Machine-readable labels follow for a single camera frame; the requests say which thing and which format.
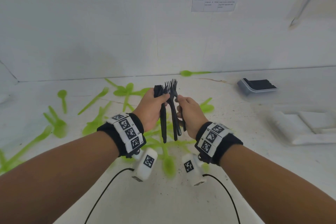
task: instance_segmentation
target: wrist strap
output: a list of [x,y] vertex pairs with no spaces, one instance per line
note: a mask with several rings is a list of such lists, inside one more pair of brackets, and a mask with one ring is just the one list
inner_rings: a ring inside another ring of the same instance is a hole
[[195,147],[199,156],[206,163],[219,165],[224,153],[234,144],[241,144],[233,132],[223,124],[206,122],[196,135]]
[[119,156],[131,157],[146,144],[142,135],[144,127],[133,113],[115,115],[97,128],[97,131],[103,131],[112,138],[119,150]]

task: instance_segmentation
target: black wrist strap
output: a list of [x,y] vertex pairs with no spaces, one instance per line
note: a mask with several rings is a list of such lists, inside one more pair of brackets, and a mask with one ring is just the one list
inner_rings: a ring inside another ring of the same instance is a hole
[[[133,122],[136,125],[136,127],[138,128],[139,132],[141,134],[143,134],[144,133],[144,127],[143,127],[140,119],[133,113],[128,113],[128,115],[133,120]],[[115,129],[115,127],[112,124],[106,122],[105,124],[103,124],[99,128],[97,128],[97,131],[103,131],[112,138],[112,140],[115,142],[115,145],[117,146],[117,148],[119,150],[119,157],[120,156],[128,156],[126,146],[125,146],[124,142],[121,140],[121,137],[120,137],[119,133],[117,132],[117,130]],[[144,143],[146,143],[145,137],[143,135],[141,135],[141,136],[144,140]]]
[[224,155],[224,153],[234,144],[240,144],[243,145],[243,142],[239,140],[237,137],[235,137],[232,133],[228,133],[225,137],[221,139],[221,142],[216,148],[215,153],[212,157],[210,157],[203,149],[201,149],[198,144],[201,140],[201,137],[208,129],[208,126],[212,125],[212,122],[208,121],[204,123],[201,128],[199,129],[197,135],[196,135],[196,144],[195,147],[199,151],[199,156],[201,159],[206,163],[213,163],[219,166],[219,161],[221,157]]

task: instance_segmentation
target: forearm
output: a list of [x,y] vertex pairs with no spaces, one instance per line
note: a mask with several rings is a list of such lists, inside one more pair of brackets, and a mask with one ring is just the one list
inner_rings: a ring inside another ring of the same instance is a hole
[[336,223],[334,199],[246,147],[230,147],[220,165],[266,224]]
[[0,176],[0,223],[53,223],[118,155],[114,141],[104,132],[96,132]]

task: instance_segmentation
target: hand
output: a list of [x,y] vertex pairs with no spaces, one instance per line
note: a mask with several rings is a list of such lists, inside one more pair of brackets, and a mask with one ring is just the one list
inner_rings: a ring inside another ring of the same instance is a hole
[[208,119],[204,116],[200,105],[196,103],[194,99],[178,95],[177,100],[175,101],[179,103],[179,106],[177,107],[177,116],[182,118],[182,107],[182,114],[188,135],[191,138],[196,139],[197,132],[204,123],[208,122]]
[[161,104],[165,103],[169,99],[169,94],[154,97],[154,88],[150,88],[141,99],[137,108],[133,111],[133,114],[138,116],[143,125],[145,132],[153,129],[156,122],[160,118]]

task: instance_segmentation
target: white sensor device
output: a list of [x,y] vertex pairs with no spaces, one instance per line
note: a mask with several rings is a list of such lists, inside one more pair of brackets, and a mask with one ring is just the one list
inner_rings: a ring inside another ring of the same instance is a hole
[[147,180],[152,173],[153,166],[157,159],[157,152],[152,148],[148,148],[142,154],[140,161],[136,164],[132,177],[138,182]]
[[204,164],[204,162],[198,159],[198,155],[191,153],[186,154],[182,157],[182,163],[191,186],[198,186],[206,182],[201,169],[201,165]]

